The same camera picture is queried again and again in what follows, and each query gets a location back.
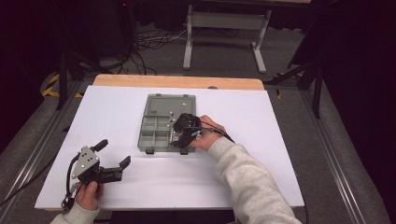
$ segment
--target white table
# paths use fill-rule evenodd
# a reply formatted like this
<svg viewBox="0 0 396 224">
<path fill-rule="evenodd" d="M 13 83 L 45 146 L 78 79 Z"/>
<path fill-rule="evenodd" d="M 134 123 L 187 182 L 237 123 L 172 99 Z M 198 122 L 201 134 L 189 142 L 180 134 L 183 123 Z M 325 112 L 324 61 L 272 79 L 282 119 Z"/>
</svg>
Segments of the white table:
<svg viewBox="0 0 396 224">
<path fill-rule="evenodd" d="M 71 159 L 82 147 L 108 139 L 108 146 L 96 153 L 101 166 L 118 167 L 129 155 L 132 161 L 121 182 L 106 184 L 101 208 L 229 209 L 230 191 L 216 177 L 215 160 L 202 150 L 187 156 L 140 152 L 137 140 L 150 93 L 195 95 L 197 115 L 223 124 L 235 142 L 268 168 L 290 206 L 304 205 L 266 91 L 90 86 L 35 208 L 60 209 Z"/>
</svg>

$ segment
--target gray sleeve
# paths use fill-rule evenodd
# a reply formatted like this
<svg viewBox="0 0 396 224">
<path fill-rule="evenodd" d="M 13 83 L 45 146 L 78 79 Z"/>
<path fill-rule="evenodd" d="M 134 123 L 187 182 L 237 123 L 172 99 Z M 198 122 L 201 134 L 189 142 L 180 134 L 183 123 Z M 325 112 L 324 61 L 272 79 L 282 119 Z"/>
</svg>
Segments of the gray sleeve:
<svg viewBox="0 0 396 224">
<path fill-rule="evenodd" d="M 233 211 L 242 223 L 301 223 L 268 170 L 246 149 L 225 137 L 208 150 L 219 179 L 230 186 Z"/>
<path fill-rule="evenodd" d="M 70 212 L 58 215 L 52 220 L 51 224 L 91 224 L 99 211 L 99 208 L 95 211 L 89 211 L 75 203 Z"/>
</svg>

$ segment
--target table leg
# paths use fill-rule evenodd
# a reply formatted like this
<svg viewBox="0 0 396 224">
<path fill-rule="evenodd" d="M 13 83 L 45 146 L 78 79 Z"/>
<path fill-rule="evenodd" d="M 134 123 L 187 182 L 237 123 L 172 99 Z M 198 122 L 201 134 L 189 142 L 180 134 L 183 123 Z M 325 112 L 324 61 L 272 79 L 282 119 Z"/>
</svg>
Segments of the table leg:
<svg viewBox="0 0 396 224">
<path fill-rule="evenodd" d="M 265 31 L 267 30 L 270 16 L 271 16 L 271 10 L 266 11 L 265 17 L 262 18 L 262 25 L 260 26 L 259 37 L 256 42 L 251 43 L 251 47 L 253 47 L 253 53 L 256 58 L 256 63 L 257 66 L 259 67 L 260 73 L 265 73 L 267 71 L 264 65 L 264 61 L 262 59 L 262 53 L 260 52 L 260 48 L 262 46 L 262 40 L 264 39 Z"/>
<path fill-rule="evenodd" d="M 186 51 L 184 52 L 184 63 L 183 69 L 189 70 L 191 67 L 191 54 L 192 54 L 192 5 L 189 5 L 189 13 L 187 16 L 187 43 L 186 43 Z"/>
</svg>

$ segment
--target gray carpet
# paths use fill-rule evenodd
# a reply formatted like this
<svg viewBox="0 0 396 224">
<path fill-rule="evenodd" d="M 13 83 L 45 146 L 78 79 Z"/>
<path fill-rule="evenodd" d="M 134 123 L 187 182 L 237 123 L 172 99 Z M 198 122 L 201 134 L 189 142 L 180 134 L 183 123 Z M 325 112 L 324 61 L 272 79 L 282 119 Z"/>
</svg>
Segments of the gray carpet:
<svg viewBox="0 0 396 224">
<path fill-rule="evenodd" d="M 235 31 L 223 31 L 232 35 Z M 250 42 L 256 38 L 255 32 L 240 31 L 235 37 L 228 37 L 213 30 L 203 30 L 193 37 L 191 69 L 182 69 L 185 41 L 173 41 L 160 49 L 141 51 L 147 67 L 158 74 L 182 74 L 192 77 L 251 77 L 269 80 L 279 72 L 288 71 L 287 64 L 304 37 L 298 31 L 269 29 L 264 37 L 262 56 L 267 67 L 265 75 L 259 74 Z M 128 74 L 137 74 L 135 65 L 128 61 L 124 66 Z M 86 78 L 79 91 L 92 83 Z M 305 197 L 310 223 L 353 223 L 339 188 L 334 181 L 332 170 L 326 161 L 321 140 L 315 130 L 312 118 L 304 106 L 297 90 L 281 90 L 282 99 L 276 97 L 274 87 L 266 87 L 275 110 L 280 130 L 290 154 L 293 167 Z M 72 123 L 81 98 L 72 98 L 49 147 L 40 161 L 40 170 L 56 153 L 66 136 L 63 132 Z M 51 116 L 55 113 L 56 97 L 46 97 L 45 102 L 25 123 L 7 149 L 0 156 L 0 198 L 5 198 L 20 169 L 26 163 L 30 152 L 44 132 Z M 332 99 L 324 88 L 320 105 L 321 122 L 328 134 L 334 153 L 339 160 L 366 223 L 389 223 L 387 212 L 382 204 L 370 177 L 361 165 L 347 132 L 332 104 Z M 18 204 L 6 223 L 50 223 L 57 215 L 34 209 L 35 199 L 43 186 L 46 173 L 40 176 L 23 192 Z M 305 223 L 303 208 L 293 210 L 297 218 Z M 99 218 L 110 218 L 111 212 L 102 211 Z"/>
</svg>

